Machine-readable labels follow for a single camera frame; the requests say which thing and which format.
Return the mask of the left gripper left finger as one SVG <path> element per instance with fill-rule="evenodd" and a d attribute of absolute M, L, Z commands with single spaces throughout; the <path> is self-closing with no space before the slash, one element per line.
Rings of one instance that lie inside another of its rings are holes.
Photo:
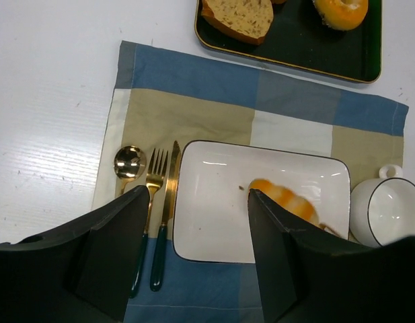
<path fill-rule="evenodd" d="M 63 225 L 0 243 L 0 322 L 121 322 L 147 219 L 137 186 Z"/>

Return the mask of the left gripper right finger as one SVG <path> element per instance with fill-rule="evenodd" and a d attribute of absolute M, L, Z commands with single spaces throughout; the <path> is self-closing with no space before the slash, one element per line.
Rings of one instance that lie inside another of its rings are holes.
<path fill-rule="evenodd" d="M 259 190 L 248 217 L 266 322 L 415 322 L 415 236 L 356 244 Z"/>

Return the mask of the striped croissant bread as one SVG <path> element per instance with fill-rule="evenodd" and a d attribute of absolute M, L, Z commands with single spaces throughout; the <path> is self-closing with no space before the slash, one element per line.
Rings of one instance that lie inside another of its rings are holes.
<path fill-rule="evenodd" d="M 307 199 L 294 193 L 291 189 L 285 186 L 276 185 L 269 180 L 261 178 L 252 180 L 248 189 L 260 190 L 288 212 L 322 230 L 328 230 L 331 234 L 340 238 L 342 237 L 329 225 L 321 223 L 315 207 Z"/>

